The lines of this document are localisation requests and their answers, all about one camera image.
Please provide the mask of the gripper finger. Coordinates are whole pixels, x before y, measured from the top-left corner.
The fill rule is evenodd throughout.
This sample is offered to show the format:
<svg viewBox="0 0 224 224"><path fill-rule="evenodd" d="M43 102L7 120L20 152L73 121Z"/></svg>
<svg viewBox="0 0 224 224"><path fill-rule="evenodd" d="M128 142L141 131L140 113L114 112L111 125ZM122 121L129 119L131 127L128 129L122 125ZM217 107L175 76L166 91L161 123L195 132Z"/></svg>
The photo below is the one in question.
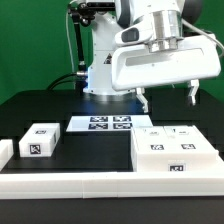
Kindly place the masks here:
<svg viewBox="0 0 224 224"><path fill-rule="evenodd" d="M189 88L188 102L190 105L194 106L196 104L196 94L199 89L199 80L190 80L187 85Z"/></svg>
<svg viewBox="0 0 224 224"><path fill-rule="evenodd" d="M136 89L136 97L142 104L142 109L144 112L148 112L148 100L144 96L145 89L144 88L137 88Z"/></svg>

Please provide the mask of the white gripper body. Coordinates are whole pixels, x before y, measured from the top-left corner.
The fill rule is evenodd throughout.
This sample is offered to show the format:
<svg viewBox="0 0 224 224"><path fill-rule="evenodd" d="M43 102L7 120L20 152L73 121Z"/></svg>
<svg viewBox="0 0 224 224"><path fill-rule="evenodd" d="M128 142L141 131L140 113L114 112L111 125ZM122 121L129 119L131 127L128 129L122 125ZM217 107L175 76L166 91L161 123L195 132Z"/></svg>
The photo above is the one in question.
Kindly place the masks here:
<svg viewBox="0 0 224 224"><path fill-rule="evenodd" d="M112 56L112 87L116 91L183 83L217 77L221 64L216 46L207 37L185 37L174 50L151 52L139 44L140 32L116 34L119 48Z"/></svg>

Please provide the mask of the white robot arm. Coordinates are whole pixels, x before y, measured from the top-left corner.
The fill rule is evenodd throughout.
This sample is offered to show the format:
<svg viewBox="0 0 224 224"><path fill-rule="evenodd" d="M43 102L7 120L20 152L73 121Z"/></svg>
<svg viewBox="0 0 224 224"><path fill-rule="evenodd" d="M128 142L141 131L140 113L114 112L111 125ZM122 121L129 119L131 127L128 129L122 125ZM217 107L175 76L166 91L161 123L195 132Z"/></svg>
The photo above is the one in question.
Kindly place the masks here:
<svg viewBox="0 0 224 224"><path fill-rule="evenodd" d="M214 35L194 28L185 17L189 0L86 0L93 22L93 62L84 92L103 100L134 92L148 109L144 89L220 74L221 46Z"/></svg>

